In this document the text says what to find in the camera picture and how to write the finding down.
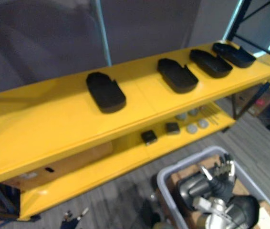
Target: black rubber foot pad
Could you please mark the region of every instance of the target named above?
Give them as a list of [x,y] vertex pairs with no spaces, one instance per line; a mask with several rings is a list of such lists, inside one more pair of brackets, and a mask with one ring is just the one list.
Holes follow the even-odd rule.
[[152,144],[153,142],[157,141],[156,134],[153,130],[148,130],[146,132],[141,133],[141,138],[145,142],[145,145],[148,146]]
[[169,135],[178,135],[180,133],[177,123],[166,123],[166,132]]
[[214,78],[224,77],[232,70],[232,66],[220,56],[214,57],[210,53],[199,49],[191,50],[190,59]]
[[214,43],[212,50],[240,68],[249,67],[256,60],[255,57],[245,51],[242,47],[236,49],[228,44]]
[[124,93],[115,80],[106,74],[96,72],[86,79],[88,90],[103,113],[112,113],[122,109],[126,104]]
[[162,74],[165,82],[176,93],[186,93],[194,89],[198,79],[185,65],[182,68],[178,62],[171,59],[160,59],[157,70]]

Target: metal frame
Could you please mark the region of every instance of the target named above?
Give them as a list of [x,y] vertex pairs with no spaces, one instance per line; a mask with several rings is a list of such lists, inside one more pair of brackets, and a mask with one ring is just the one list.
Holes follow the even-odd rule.
[[[252,17],[254,14],[259,12],[260,10],[262,10],[265,7],[267,7],[268,5],[270,5],[270,0],[268,2],[266,2],[265,4],[263,4],[261,7],[259,7],[258,9],[254,10],[248,16],[244,17],[245,13],[247,12],[247,10],[249,8],[250,3],[251,3],[251,0],[244,0],[243,1],[241,8],[240,8],[240,10],[236,16],[236,19],[234,21],[234,24],[228,33],[227,40],[232,41],[234,37],[237,37],[238,39],[254,46],[255,48],[258,48],[262,51],[265,51],[266,53],[268,53],[270,55],[270,50],[268,50],[267,48],[261,47],[260,45],[257,45],[256,43],[237,34],[237,30],[238,30],[240,24],[243,23],[245,20],[249,19],[250,17]],[[236,99],[235,99],[235,95],[233,94],[231,97],[232,107],[233,107],[233,118],[235,120],[238,120],[263,95],[263,93],[265,93],[268,90],[269,87],[270,87],[270,82],[266,82],[264,85],[262,85],[261,88],[258,90],[258,92],[245,104],[245,106],[241,109],[241,111],[239,113],[236,112],[236,105],[235,105]]]
[[[6,194],[2,191],[3,186],[6,188]],[[18,189],[0,184],[0,200],[7,210],[7,212],[0,211],[0,220],[10,222],[16,221],[20,217],[19,200],[17,200],[19,195]],[[40,218],[40,215],[34,215],[28,222],[35,222]]]

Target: gray wall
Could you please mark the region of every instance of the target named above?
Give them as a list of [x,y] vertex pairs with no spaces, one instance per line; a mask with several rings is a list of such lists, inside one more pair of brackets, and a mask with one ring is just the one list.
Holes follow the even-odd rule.
[[202,0],[188,46],[221,40],[239,0]]
[[113,63],[179,49],[188,43],[199,0],[103,1]]

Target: gray carpet floor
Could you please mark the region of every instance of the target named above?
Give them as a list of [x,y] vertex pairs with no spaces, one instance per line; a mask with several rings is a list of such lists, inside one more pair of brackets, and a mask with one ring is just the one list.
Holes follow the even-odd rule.
[[[226,99],[218,104],[229,111]],[[76,198],[41,213],[36,222],[11,222],[3,229],[59,229],[67,210],[80,214],[85,207],[90,211],[79,222],[77,229],[146,229],[149,202],[154,192],[151,176],[160,169],[182,158],[217,145],[232,153],[253,180],[270,198],[270,131],[259,119],[244,114],[227,132],[217,132],[204,139],[175,150],[162,158],[139,167]]]

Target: metal component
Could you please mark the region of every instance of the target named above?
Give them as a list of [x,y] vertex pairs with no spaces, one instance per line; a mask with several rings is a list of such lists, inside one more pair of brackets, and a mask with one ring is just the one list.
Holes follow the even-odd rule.
[[200,119],[198,122],[197,122],[198,126],[200,128],[207,128],[209,126],[209,123],[205,120],[205,119]]
[[240,11],[239,11],[239,13],[238,13],[238,15],[237,15],[237,17],[235,19],[235,22],[234,22],[232,28],[229,31],[229,34],[227,36],[227,40],[232,41],[232,39],[234,38],[234,36],[235,36],[239,26],[240,26],[240,23],[241,23],[244,15],[246,13],[246,11],[249,8],[250,2],[251,2],[251,0],[245,0],[242,3],[241,9],[240,9]]
[[194,199],[193,205],[204,213],[197,220],[198,229],[225,229],[226,225],[231,222],[231,217],[225,213],[225,202],[219,198],[213,198],[209,201],[197,197]]
[[86,215],[86,213],[89,211],[89,208],[84,209],[84,211],[77,217],[77,220],[80,221],[80,219]]
[[205,168],[205,166],[199,166],[201,172],[207,177],[208,180],[212,180],[213,177],[210,172]]
[[197,116],[198,108],[191,109],[190,111],[188,111],[188,114],[191,116]]
[[257,49],[260,49],[260,50],[265,51],[266,53],[268,53],[268,54],[270,55],[270,50],[268,50],[268,49],[266,49],[266,48],[263,48],[263,47],[261,47],[260,45],[257,45],[257,44],[255,44],[254,42],[252,42],[252,41],[250,41],[250,40],[248,40],[248,39],[246,39],[246,38],[244,38],[244,37],[242,37],[242,36],[240,36],[240,35],[238,35],[238,34],[235,34],[235,37],[237,37],[237,38],[239,38],[240,40],[242,40],[242,41],[244,41],[244,42],[246,42],[246,43],[248,43],[248,44],[254,46],[254,47],[257,48]]
[[94,0],[94,1],[92,1],[92,4],[95,7],[97,19],[98,19],[100,30],[101,30],[104,57],[105,57],[105,60],[107,62],[107,65],[112,66],[110,49],[108,47],[107,36],[106,36],[106,31],[105,31],[105,24],[104,24],[104,20],[103,20],[101,2],[100,2],[100,0]]
[[190,134],[195,134],[197,132],[197,126],[194,124],[189,124],[186,128]]
[[236,94],[231,95],[231,104],[232,104],[232,117],[236,119],[237,111],[236,111]]
[[9,213],[19,213],[19,211],[13,205],[13,203],[8,198],[5,197],[5,195],[3,194],[3,192],[1,191],[1,189],[0,189],[0,200],[5,205],[5,207],[8,209],[8,212]]
[[268,1],[267,3],[263,4],[262,6],[260,6],[258,9],[254,10],[252,13],[250,13],[248,16],[246,16],[245,18],[243,18],[241,20],[240,23],[244,22],[245,20],[247,20],[248,18],[250,18],[251,16],[253,16],[255,13],[257,13],[258,11],[262,10],[264,7],[268,6],[270,4],[270,1]]
[[175,116],[175,118],[177,120],[179,120],[179,121],[184,121],[187,118],[187,113],[186,112],[183,112],[183,113],[177,114]]

